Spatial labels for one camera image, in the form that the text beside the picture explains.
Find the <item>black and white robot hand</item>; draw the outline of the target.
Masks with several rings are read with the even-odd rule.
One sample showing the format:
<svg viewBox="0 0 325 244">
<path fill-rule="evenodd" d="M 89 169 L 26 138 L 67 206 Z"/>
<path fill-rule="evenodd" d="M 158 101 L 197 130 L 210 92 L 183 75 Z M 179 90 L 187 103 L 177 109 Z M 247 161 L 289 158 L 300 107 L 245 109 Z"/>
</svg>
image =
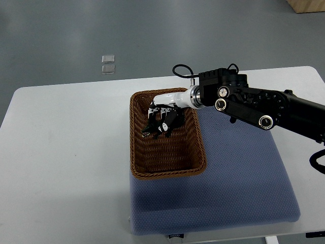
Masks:
<svg viewBox="0 0 325 244">
<path fill-rule="evenodd" d="M 185 109 L 200 109 L 200 89 L 190 86 L 184 92 L 166 93 L 153 98 L 148 108 L 148 123 L 160 122 L 159 130 L 168 138 L 174 129 L 185 123 Z"/>
</svg>

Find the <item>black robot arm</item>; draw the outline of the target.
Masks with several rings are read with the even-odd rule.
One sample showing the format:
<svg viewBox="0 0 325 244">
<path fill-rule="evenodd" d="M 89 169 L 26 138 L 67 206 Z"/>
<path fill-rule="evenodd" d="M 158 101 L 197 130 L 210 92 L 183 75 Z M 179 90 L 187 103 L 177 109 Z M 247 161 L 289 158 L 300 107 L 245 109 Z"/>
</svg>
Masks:
<svg viewBox="0 0 325 244">
<path fill-rule="evenodd" d="M 282 127 L 324 142 L 324 105 L 301 99 L 291 90 L 251 88 L 247 75 L 219 68 L 198 74 L 201 103 L 263 130 Z"/>
</svg>

